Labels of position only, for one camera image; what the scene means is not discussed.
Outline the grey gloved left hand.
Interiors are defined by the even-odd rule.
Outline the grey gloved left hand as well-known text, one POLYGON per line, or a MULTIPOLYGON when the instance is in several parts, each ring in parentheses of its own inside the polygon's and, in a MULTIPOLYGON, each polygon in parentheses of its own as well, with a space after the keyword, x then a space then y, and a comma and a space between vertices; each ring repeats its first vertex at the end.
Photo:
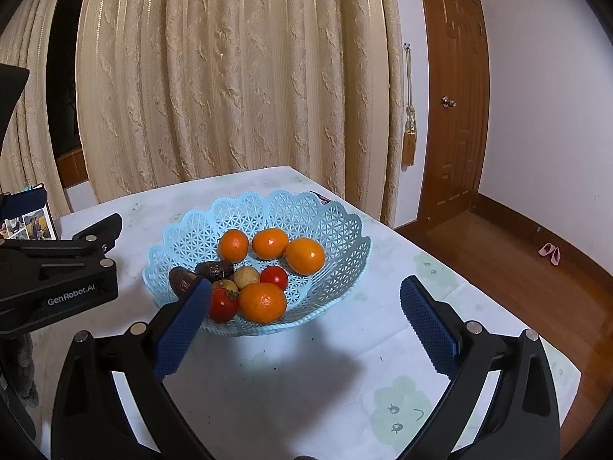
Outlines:
POLYGON ((13 391, 23 406, 38 406, 34 382, 33 345, 29 333, 1 342, 1 399, 9 404, 13 391))

